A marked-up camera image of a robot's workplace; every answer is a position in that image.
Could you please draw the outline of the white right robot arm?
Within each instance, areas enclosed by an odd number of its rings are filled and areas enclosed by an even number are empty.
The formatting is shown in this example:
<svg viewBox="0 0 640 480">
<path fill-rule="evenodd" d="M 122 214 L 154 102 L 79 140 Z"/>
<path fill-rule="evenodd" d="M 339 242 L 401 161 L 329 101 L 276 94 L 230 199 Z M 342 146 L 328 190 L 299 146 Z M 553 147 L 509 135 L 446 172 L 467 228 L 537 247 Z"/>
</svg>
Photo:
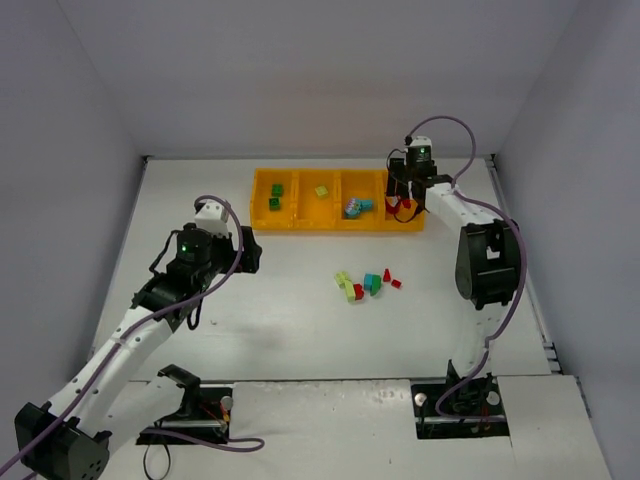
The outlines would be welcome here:
<svg viewBox="0 0 640 480">
<path fill-rule="evenodd" d="M 466 302 L 461 336 L 449 361 L 451 396 L 488 377 L 493 343 L 511 322 L 521 300 L 526 259 L 519 228 L 499 208 L 465 195 L 440 175 L 429 138 L 409 137 L 402 159 L 388 158 L 391 182 L 404 187 L 417 209 L 439 218 L 458 235 L 454 281 Z"/>
</svg>

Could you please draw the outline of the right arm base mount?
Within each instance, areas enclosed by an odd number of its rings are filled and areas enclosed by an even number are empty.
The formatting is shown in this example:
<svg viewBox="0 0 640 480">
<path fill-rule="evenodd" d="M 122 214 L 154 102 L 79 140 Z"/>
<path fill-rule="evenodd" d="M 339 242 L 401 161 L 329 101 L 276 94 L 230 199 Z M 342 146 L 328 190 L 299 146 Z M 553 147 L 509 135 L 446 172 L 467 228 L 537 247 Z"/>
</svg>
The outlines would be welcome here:
<svg viewBox="0 0 640 480">
<path fill-rule="evenodd" d="M 410 383 L 418 440 L 481 439 L 508 437 L 498 381 L 492 376 L 472 380 L 447 397 L 439 412 L 436 403 L 455 383 L 423 381 Z"/>
</svg>

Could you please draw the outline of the blue flower lego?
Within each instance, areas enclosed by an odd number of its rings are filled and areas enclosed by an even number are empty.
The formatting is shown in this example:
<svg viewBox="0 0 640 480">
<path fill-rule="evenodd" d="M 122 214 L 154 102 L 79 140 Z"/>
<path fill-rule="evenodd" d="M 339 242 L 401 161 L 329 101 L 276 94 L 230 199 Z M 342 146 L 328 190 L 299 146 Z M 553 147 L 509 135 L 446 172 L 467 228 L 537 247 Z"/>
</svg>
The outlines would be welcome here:
<svg viewBox="0 0 640 480">
<path fill-rule="evenodd" d="M 361 214 L 361 202 L 358 198 L 350 198 L 344 208 L 345 219 L 356 219 Z"/>
</svg>

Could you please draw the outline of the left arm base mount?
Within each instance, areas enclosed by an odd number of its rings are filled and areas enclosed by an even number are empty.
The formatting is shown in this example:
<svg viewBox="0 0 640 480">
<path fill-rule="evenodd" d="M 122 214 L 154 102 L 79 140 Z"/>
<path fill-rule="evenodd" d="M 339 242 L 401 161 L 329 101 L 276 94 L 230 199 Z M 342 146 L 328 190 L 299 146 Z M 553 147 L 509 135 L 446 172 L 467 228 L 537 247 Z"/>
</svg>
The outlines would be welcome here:
<svg viewBox="0 0 640 480">
<path fill-rule="evenodd" d="M 171 379 L 182 391 L 177 411 L 164 415 L 141 432 L 137 445 L 188 445 L 191 441 L 168 435 L 153 435 L 148 429 L 164 429 L 217 445 L 228 443 L 233 406 L 231 384 L 202 384 L 199 377 L 171 364 L 157 373 Z"/>
</svg>

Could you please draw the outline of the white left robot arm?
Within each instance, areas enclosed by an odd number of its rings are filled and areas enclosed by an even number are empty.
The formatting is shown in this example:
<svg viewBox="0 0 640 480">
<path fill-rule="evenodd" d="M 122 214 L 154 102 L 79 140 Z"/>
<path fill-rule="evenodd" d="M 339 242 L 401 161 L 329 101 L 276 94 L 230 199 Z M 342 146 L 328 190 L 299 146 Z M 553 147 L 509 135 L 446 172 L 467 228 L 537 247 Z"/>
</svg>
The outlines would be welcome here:
<svg viewBox="0 0 640 480">
<path fill-rule="evenodd" d="M 15 417 L 17 459 L 46 479 L 97 479 L 110 456 L 165 417 L 190 416 L 201 403 L 201 380 L 170 364 L 140 400 L 113 404 L 146 359 L 178 329 L 198 328 L 203 303 L 235 273 L 254 274 L 262 249 L 248 226 L 228 232 L 188 223 L 169 234 L 176 254 L 165 271 L 135 293 L 114 335 L 57 394 L 26 403 Z"/>
</svg>

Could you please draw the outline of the red flower lego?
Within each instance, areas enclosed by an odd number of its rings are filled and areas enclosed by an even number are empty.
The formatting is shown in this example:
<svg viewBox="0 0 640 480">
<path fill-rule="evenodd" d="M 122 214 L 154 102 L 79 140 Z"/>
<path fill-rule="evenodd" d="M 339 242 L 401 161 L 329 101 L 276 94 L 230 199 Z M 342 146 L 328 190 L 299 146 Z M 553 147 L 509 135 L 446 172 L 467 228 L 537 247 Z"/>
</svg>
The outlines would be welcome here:
<svg viewBox="0 0 640 480">
<path fill-rule="evenodd" d="M 385 198 L 385 210 L 389 215 L 396 215 L 402 207 L 402 200 L 398 197 Z"/>
</svg>

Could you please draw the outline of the green curved lego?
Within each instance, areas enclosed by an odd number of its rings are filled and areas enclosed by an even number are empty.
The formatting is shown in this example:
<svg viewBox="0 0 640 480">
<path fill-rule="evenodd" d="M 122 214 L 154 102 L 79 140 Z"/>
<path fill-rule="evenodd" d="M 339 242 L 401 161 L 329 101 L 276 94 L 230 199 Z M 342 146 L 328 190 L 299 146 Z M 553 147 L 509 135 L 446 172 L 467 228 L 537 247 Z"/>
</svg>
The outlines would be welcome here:
<svg viewBox="0 0 640 480">
<path fill-rule="evenodd" d="M 370 295 L 371 295 L 371 296 L 375 296 L 375 295 L 377 295 L 377 294 L 378 294 L 378 292 L 379 292 L 379 291 L 380 291 L 380 289 L 381 289 L 381 286 L 382 286 L 382 281 L 381 281 L 381 279 L 380 279 L 379 277 L 375 277 L 375 278 L 372 280 L 372 283 L 371 283 Z"/>
</svg>

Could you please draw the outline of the light blue lego brick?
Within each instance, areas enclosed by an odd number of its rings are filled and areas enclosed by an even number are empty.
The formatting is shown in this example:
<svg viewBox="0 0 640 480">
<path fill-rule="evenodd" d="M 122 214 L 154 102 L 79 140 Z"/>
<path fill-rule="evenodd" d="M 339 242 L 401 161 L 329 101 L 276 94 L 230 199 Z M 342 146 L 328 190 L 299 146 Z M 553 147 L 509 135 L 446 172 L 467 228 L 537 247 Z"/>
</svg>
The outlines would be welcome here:
<svg viewBox="0 0 640 480">
<path fill-rule="evenodd" d="M 378 275 L 378 274 L 366 273 L 366 274 L 365 274 L 365 276 L 364 276 L 363 286 L 364 286 L 364 289 L 365 289 L 366 291 L 368 291 L 369 293 L 370 293 L 370 288 L 371 288 L 372 280 L 373 280 L 375 277 L 379 277 L 379 278 L 381 279 L 381 281 L 382 281 L 381 276 L 380 276 L 380 275 Z"/>
</svg>

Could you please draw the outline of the teal lego brick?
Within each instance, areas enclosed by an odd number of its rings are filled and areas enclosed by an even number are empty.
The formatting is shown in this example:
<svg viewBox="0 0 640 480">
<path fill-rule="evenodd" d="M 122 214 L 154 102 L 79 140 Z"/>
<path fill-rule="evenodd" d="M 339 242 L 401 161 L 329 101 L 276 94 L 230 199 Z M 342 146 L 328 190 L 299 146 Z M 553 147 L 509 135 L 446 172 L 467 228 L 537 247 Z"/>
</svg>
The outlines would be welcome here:
<svg viewBox="0 0 640 480">
<path fill-rule="evenodd" d="M 362 212 L 371 211 L 374 207 L 374 202 L 371 199 L 362 199 L 360 201 L 360 209 Z"/>
</svg>

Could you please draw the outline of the dark green lego brick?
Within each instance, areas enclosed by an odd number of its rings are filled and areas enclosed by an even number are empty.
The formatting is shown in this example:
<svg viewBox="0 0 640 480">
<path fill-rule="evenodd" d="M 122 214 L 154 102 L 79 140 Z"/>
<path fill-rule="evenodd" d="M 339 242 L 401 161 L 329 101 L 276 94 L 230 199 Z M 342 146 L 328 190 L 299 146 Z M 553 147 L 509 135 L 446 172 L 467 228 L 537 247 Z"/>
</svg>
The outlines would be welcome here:
<svg viewBox="0 0 640 480">
<path fill-rule="evenodd" d="M 282 184 L 273 184 L 271 189 L 271 195 L 273 197 L 281 197 L 284 194 L 284 187 Z"/>
</svg>

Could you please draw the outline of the yellow-green lego brick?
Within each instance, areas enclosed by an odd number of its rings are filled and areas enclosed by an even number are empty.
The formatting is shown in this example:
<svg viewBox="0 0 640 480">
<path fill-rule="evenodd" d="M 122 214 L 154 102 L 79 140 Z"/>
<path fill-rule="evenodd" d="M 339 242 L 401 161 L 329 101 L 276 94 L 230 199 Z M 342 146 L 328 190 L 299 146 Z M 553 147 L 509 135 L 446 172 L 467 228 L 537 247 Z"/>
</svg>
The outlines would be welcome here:
<svg viewBox="0 0 640 480">
<path fill-rule="evenodd" d="M 329 190 L 323 185 L 316 187 L 315 193 L 318 198 L 327 198 L 329 196 Z"/>
</svg>

